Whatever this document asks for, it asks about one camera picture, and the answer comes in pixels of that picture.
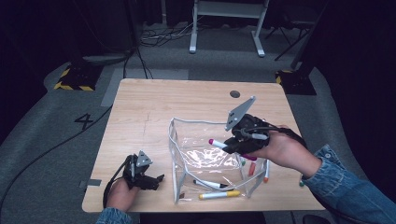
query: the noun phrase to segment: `yellow marker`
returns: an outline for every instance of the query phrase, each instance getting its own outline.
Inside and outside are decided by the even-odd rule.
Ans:
[[[215,198],[228,198],[228,197],[236,197],[239,196],[241,192],[239,190],[230,190],[225,192],[214,192],[214,193],[205,193],[200,194],[198,197],[200,200],[205,199],[215,199]]]

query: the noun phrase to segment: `person's left hand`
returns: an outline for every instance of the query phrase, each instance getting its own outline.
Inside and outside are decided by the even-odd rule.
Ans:
[[[113,207],[122,212],[127,212],[132,207],[134,198],[139,190],[139,187],[129,189],[124,178],[117,180],[108,193],[106,207]]]

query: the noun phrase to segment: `white desk frame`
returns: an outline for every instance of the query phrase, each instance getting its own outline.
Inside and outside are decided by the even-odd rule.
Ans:
[[[222,17],[240,17],[259,19],[256,31],[252,31],[254,44],[256,45],[259,57],[264,57],[265,53],[262,48],[262,42],[259,39],[262,22],[268,8],[269,0],[263,0],[263,4],[243,4],[243,3],[226,3],[226,2],[206,2],[195,0],[193,12],[193,24],[190,42],[190,53],[197,50],[197,22],[198,15],[222,16]]]

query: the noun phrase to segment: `gray carpet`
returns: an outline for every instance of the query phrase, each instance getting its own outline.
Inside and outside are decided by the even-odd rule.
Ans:
[[[290,68],[299,46],[275,62],[274,58],[287,47],[287,42],[281,33],[264,40],[269,31],[263,30],[261,40],[266,56],[259,58],[249,33],[252,29],[254,27],[200,31],[195,54],[189,54],[190,37],[185,36],[161,47],[141,47],[141,55],[154,78],[275,82],[275,71]],[[293,31],[287,33],[296,36]],[[62,64],[48,74],[44,81],[48,93],[23,117],[0,147],[1,194],[22,167],[81,132],[82,124],[75,119],[89,114],[91,120],[98,120],[110,108],[117,83],[122,78],[123,63],[104,68],[96,91],[54,90],[66,66],[67,63]],[[142,66],[136,55],[126,67],[127,77],[142,77]],[[365,178],[347,144],[326,80],[318,70],[313,71],[310,79],[317,96],[287,96],[309,149],[316,151],[330,144],[348,169]],[[84,189],[79,185],[90,178],[108,116],[106,113],[86,132],[31,165],[10,189],[1,222],[94,223],[98,214],[82,211]],[[290,212],[264,214],[268,224],[293,223]],[[302,223],[304,214],[323,216],[332,222],[327,211],[294,211],[293,214],[296,223]],[[137,221],[138,214],[133,216]]]

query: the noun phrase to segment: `person's right hand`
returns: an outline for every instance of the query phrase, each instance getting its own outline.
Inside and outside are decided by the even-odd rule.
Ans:
[[[268,159],[280,166],[301,172],[305,177],[312,176],[320,167],[321,159],[312,155],[303,145],[284,133],[271,131],[268,146],[249,153],[249,156]]]

